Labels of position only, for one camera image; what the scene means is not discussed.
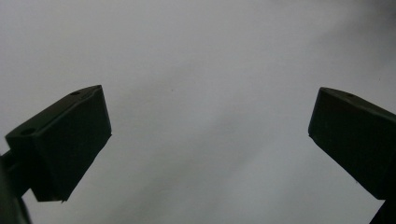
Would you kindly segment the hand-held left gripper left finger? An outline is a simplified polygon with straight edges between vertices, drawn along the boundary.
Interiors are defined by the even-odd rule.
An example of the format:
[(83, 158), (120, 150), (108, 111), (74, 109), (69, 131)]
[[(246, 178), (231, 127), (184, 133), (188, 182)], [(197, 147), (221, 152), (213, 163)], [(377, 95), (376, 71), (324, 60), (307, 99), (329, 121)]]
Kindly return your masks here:
[(100, 85), (67, 94), (6, 135), (4, 162), (14, 193), (68, 200), (110, 136)]

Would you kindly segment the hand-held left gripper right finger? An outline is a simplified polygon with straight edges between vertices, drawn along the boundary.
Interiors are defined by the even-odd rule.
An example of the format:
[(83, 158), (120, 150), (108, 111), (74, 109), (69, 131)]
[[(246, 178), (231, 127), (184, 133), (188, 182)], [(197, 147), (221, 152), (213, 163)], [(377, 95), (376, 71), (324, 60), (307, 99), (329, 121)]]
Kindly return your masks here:
[(396, 197), (395, 114), (354, 94), (322, 87), (308, 135), (374, 197)]

